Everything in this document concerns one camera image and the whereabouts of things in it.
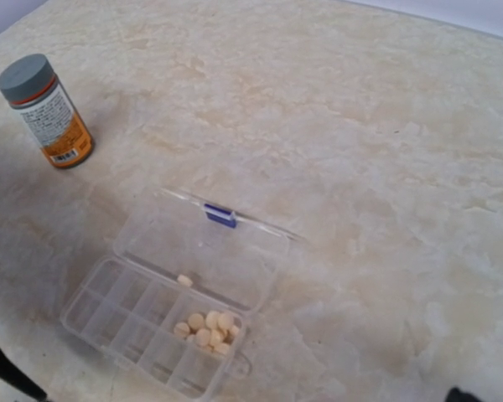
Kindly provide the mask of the clear plastic pill organizer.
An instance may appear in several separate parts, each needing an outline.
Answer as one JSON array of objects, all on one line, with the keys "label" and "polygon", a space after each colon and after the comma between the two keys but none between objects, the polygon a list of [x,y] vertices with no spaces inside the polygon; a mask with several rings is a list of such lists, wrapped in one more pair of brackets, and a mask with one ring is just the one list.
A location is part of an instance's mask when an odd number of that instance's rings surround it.
[{"label": "clear plastic pill organizer", "polygon": [[[240,346],[300,238],[177,190],[145,193],[61,314],[63,326],[115,363],[190,401],[249,374]],[[191,287],[177,282],[179,275]],[[194,312],[233,313],[241,332],[226,356],[173,334]]]}]

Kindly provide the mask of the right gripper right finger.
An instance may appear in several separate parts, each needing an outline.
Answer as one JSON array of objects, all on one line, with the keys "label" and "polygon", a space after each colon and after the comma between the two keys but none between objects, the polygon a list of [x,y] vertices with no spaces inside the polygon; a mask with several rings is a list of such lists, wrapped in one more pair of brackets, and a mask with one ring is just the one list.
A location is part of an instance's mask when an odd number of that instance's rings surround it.
[{"label": "right gripper right finger", "polygon": [[458,387],[453,387],[447,393],[445,402],[482,402],[482,399]]}]

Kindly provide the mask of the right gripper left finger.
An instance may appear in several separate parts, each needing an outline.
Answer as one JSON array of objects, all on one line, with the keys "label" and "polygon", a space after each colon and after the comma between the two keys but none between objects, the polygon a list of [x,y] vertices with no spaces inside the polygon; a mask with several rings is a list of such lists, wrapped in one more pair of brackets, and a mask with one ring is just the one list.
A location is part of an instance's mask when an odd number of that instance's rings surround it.
[{"label": "right gripper left finger", "polygon": [[47,393],[20,370],[0,348],[0,379],[37,401],[47,401]]}]

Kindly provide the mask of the orange pill bottle grey cap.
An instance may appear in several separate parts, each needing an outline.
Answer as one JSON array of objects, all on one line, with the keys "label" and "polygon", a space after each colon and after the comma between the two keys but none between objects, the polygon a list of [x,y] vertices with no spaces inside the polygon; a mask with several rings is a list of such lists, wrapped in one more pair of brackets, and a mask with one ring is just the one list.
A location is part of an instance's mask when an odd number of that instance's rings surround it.
[{"label": "orange pill bottle grey cap", "polygon": [[45,55],[11,63],[0,74],[0,92],[54,168],[72,168],[91,155],[94,139]]}]

